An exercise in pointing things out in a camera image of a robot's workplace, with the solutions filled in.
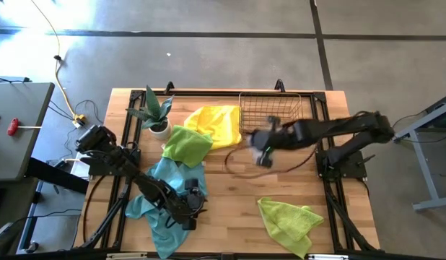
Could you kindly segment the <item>lime green microfiber towel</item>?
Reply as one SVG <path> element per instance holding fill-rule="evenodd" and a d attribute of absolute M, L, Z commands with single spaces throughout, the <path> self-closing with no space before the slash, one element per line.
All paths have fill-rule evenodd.
<path fill-rule="evenodd" d="M 294 206 L 269 197 L 257 201 L 263 224 L 270 238 L 301 259 L 312 247 L 308 233 L 324 222 L 309 206 Z"/>

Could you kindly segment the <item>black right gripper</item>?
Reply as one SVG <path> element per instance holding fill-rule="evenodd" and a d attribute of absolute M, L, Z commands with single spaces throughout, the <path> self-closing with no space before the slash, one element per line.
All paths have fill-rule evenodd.
<path fill-rule="evenodd" d="M 271 126 L 280 126 L 281 119 L 278 116 L 269 116 L 267 121 Z M 287 129 L 277 127 L 275 129 L 255 129 L 249 134 L 249 145 L 252 148 L 263 151 L 268 148 L 285 150 L 287 148 Z M 273 160 L 271 152 L 263 153 L 263 167 L 271 168 Z"/>

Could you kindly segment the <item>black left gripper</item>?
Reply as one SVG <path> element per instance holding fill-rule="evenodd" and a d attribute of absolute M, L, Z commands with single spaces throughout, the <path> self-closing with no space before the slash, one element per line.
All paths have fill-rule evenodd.
<path fill-rule="evenodd" d="M 185 203 L 185 209 L 183 209 L 179 217 L 180 219 L 188 218 L 183 224 L 183 230 L 195 230 L 197 226 L 197 220 L 200 211 L 204 207 L 206 202 L 206 196 L 199 188 L 199 180 L 197 178 L 188 179 L 185 182 L 185 191 L 179 194 L 179 197 Z"/>

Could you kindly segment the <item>dark grey work table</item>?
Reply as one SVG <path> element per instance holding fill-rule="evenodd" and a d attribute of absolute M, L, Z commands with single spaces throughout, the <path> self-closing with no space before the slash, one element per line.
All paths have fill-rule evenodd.
<path fill-rule="evenodd" d="M 41 126 L 53 94 L 53 83 L 0 83 L 0 181 L 18 181 L 27 169 L 39 130 L 6 130 L 13 118 L 22 126 Z"/>

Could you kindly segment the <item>black device with indicator light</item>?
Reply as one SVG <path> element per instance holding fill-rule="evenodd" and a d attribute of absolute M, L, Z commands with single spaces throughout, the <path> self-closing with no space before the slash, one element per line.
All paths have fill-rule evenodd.
<path fill-rule="evenodd" d="M 17 225 L 14 222 L 8 222 L 0 228 L 0 256 L 8 253 L 18 232 Z"/>

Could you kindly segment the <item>red-handled screwdriver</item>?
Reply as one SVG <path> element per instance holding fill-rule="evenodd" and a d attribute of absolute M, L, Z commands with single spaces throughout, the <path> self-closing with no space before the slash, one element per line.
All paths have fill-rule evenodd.
<path fill-rule="evenodd" d="M 8 136 L 14 136 L 19 129 L 41 129 L 41 126 L 22 126 L 18 118 L 13 118 L 6 130 Z"/>

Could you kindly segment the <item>green plant in white pot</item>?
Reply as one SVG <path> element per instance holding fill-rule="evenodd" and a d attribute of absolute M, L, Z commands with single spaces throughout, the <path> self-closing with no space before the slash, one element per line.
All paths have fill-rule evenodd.
<path fill-rule="evenodd" d="M 167 139 L 172 133 L 172 124 L 167 116 L 172 108 L 173 97 L 169 97 L 160 103 L 152 88 L 147 86 L 145 98 L 144 107 L 139 109 L 127 108 L 127 113 L 143 121 L 141 127 L 148 129 L 154 138 L 158 140 Z"/>

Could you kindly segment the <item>silver metal bracket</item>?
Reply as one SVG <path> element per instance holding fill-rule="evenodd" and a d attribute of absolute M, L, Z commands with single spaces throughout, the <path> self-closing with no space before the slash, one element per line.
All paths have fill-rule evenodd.
<path fill-rule="evenodd" d="M 122 253 L 108 253 L 105 260 L 141 260 L 146 259 L 147 253 L 141 252 L 122 252 Z"/>
<path fill-rule="evenodd" d="M 337 254 L 308 254 L 306 260 L 349 260 L 349 256 Z"/>

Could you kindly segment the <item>light grey metal table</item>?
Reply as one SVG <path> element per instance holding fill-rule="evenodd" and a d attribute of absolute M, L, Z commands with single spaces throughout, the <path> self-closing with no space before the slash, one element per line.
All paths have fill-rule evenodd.
<path fill-rule="evenodd" d="M 412 205 L 414 211 L 446 207 L 446 96 L 425 109 L 393 123 L 396 144 L 408 144 L 419 164 L 428 199 Z"/>

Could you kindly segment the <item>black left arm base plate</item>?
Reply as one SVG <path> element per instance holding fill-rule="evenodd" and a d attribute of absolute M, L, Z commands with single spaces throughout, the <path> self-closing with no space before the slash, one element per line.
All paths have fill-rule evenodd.
<path fill-rule="evenodd" d="M 138 147 L 127 148 L 122 146 L 106 147 L 104 150 L 89 149 L 81 152 L 81 161 L 90 166 L 91 176 L 123 176 L 137 175 L 141 157 Z"/>

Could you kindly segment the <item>yellow microfiber towel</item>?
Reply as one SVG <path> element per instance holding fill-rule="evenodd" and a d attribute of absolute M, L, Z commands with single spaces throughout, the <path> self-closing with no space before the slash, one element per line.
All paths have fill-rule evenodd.
<path fill-rule="evenodd" d="M 238 105 L 206 105 L 194 111 L 184 121 L 184 127 L 211 138 L 211 150 L 239 144 L 240 107 Z"/>

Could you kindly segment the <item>white box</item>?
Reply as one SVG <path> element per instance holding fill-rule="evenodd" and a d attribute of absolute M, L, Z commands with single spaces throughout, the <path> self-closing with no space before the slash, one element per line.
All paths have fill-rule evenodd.
<path fill-rule="evenodd" d="M 88 181 L 90 179 L 90 176 L 89 176 L 90 166 L 88 164 L 86 164 L 85 162 L 81 161 L 81 159 L 84 157 L 87 157 L 87 156 L 78 152 L 76 154 L 75 158 L 65 159 L 65 162 L 72 164 L 70 174 Z"/>

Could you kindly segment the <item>black table foot beam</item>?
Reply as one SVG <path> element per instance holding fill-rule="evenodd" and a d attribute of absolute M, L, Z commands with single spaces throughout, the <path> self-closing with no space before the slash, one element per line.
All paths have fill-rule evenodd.
<path fill-rule="evenodd" d="M 61 186 L 65 189 L 79 192 L 81 194 L 85 194 L 87 192 L 89 185 L 87 180 L 67 173 L 59 168 L 55 168 L 33 157 L 29 159 L 25 176 L 37 178 L 41 181 L 51 183 L 56 186 Z"/>

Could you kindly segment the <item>black aluminium table frame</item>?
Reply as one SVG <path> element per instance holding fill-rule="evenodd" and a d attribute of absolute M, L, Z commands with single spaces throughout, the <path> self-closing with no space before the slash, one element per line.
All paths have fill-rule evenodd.
<path fill-rule="evenodd" d="M 118 143 L 123 135 L 126 120 L 126 111 L 131 92 L 138 89 L 114 88 L 110 95 L 105 125 L 116 134 Z M 285 94 L 277 90 L 224 90 L 224 89 L 171 89 L 170 94 L 175 95 L 172 110 L 169 113 L 174 125 L 183 125 L 184 120 L 192 112 L 205 105 L 238 105 L 240 92 L 256 92 L 256 94 Z M 346 96 L 343 91 L 287 90 L 288 94 L 298 92 L 301 95 L 301 117 L 324 119 L 325 110 L 329 118 L 343 118 L 349 116 Z M 162 154 L 162 143 L 155 139 L 149 130 L 141 130 L 139 136 L 139 149 L 141 150 L 140 167 L 147 170 L 159 162 Z M 312 241 L 310 253 L 333 253 L 332 231 L 329 222 L 328 208 L 324 193 L 323 182 L 317 175 L 315 156 L 313 155 L 302 167 L 289 173 L 267 175 L 251 180 L 235 178 L 224 170 L 224 157 L 234 149 L 227 147 L 216 149 L 204 159 L 205 179 L 209 190 L 208 203 L 204 206 L 206 212 L 200 214 L 197 228 L 190 232 L 182 246 L 172 257 L 188 258 L 197 255 L 230 255 L 234 257 L 275 256 L 294 257 L 284 247 L 269 237 L 258 208 L 257 201 L 261 197 L 271 197 L 277 202 L 311 207 L 314 213 L 324 217 L 324 222 L 314 227 L 308 233 Z M 312 148 L 297 152 L 279 152 L 274 155 L 274 169 L 284 169 L 302 162 L 312 151 Z M 253 161 L 251 152 L 244 150 L 235 152 L 229 158 L 229 166 L 233 171 L 247 170 L 247 175 L 256 174 L 257 168 L 251 165 Z M 82 213 L 78 224 L 78 231 L 74 247 L 83 244 L 83 224 L 85 223 L 86 240 L 100 226 L 106 216 L 110 195 L 115 197 L 121 193 L 125 178 L 121 178 L 118 191 L 115 189 L 114 177 L 107 176 L 97 185 L 99 178 L 89 181 L 87 195 L 83 210 L 89 202 L 87 213 Z M 356 225 L 358 231 L 367 242 L 380 249 L 380 244 L 372 215 L 367 190 L 360 181 L 346 178 L 342 180 L 344 199 L 349 217 Z M 152 232 L 145 217 L 135 220 L 125 218 L 123 229 L 120 229 L 122 240 L 120 252 L 147 252 L 147 256 L 156 255 Z"/>

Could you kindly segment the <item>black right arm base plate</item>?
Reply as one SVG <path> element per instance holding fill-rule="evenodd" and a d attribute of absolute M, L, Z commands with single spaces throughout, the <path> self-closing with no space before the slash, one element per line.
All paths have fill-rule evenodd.
<path fill-rule="evenodd" d="M 371 160 L 375 155 L 363 157 L 362 152 L 358 151 L 340 159 L 338 162 L 331 162 L 327 157 L 326 151 L 316 152 L 315 160 L 318 169 L 318 175 L 328 181 L 336 181 L 339 178 L 367 178 L 365 163 Z"/>

